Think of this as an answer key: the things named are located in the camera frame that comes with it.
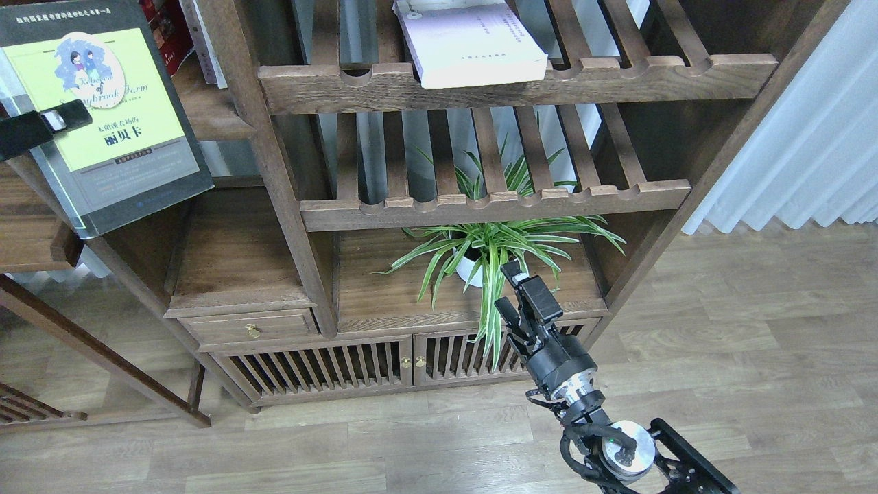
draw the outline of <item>book cover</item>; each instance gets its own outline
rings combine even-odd
[[[153,32],[165,68],[173,76],[193,49],[183,8],[178,0],[141,1],[140,7],[147,16],[149,29]]]
[[[393,10],[424,88],[545,77],[548,55],[504,0],[397,0]]]
[[[0,8],[0,100],[10,116],[75,98],[93,123],[32,153],[81,238],[212,187],[138,4]]]

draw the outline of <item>slatted cabinet door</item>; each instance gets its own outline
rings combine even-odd
[[[214,357],[256,406],[377,395],[412,386],[412,337],[266,348]]]
[[[580,338],[588,336],[600,318],[562,321],[558,331]],[[443,331],[414,335],[414,385],[431,388],[458,386],[474,381],[521,379],[528,375],[512,346],[503,340],[497,367],[483,355],[485,341],[473,340],[476,331]]]

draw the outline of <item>spider plant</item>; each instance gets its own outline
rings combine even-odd
[[[506,141],[504,140],[500,149],[501,156],[505,148]],[[432,163],[430,156],[422,150],[418,150]],[[563,149],[559,149],[552,154],[548,159],[549,163],[552,163],[563,151]],[[483,180],[480,173],[482,166],[479,158],[473,153],[466,151],[466,155],[475,163],[479,169],[479,174],[475,178],[470,178],[460,169],[456,169],[457,186],[461,193],[466,194],[470,199],[477,199],[482,194]],[[504,176],[508,190],[517,191],[521,195],[534,193],[533,181],[530,178],[524,155],[519,156],[505,167]],[[558,181],[555,185],[576,185],[576,183]],[[391,264],[390,269],[382,274],[390,274],[420,256],[430,255],[417,300],[420,301],[432,285],[432,303],[433,309],[435,309],[436,296],[439,293],[439,286],[442,284],[442,281],[457,269],[457,266],[468,251],[477,251],[479,256],[476,259],[472,259],[475,261],[475,266],[469,274],[469,278],[465,281],[464,291],[470,286],[479,268],[482,268],[481,312],[476,341],[481,338],[486,339],[484,355],[486,356],[488,353],[491,353],[493,365],[496,367],[500,360],[500,349],[503,346],[503,328],[500,321],[500,313],[493,305],[494,301],[501,297],[505,283],[500,267],[508,262],[510,258],[515,258],[518,260],[522,271],[528,272],[525,255],[531,254],[551,269],[557,285],[558,272],[561,271],[561,268],[552,256],[559,256],[568,260],[571,257],[567,252],[554,244],[577,243],[579,241],[578,238],[563,234],[602,236],[610,241],[619,251],[623,251],[621,244],[625,243],[625,241],[618,235],[604,229],[601,223],[607,224],[602,217],[589,215],[403,229],[412,237],[425,238],[426,240],[406,255],[396,259]]]

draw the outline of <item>brass knob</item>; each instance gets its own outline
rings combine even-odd
[[[247,335],[253,339],[257,339],[263,334],[263,331],[257,328],[255,324],[247,324],[244,326],[244,329],[247,330]]]

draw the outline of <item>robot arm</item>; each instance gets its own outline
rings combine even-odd
[[[630,420],[612,422],[593,386],[597,365],[579,341],[562,335],[554,321],[564,312],[538,276],[521,272],[516,261],[501,270],[515,289],[518,309],[504,297],[494,303],[507,322],[507,338],[528,369],[536,389],[525,396],[551,410],[564,428],[561,456],[583,479],[606,494],[638,494],[627,487],[654,464],[668,481],[665,494],[739,494],[739,490],[670,425],[655,418],[650,428]],[[542,395],[544,400],[534,398]],[[674,458],[656,448],[665,445]],[[582,457],[571,452],[575,446]]]

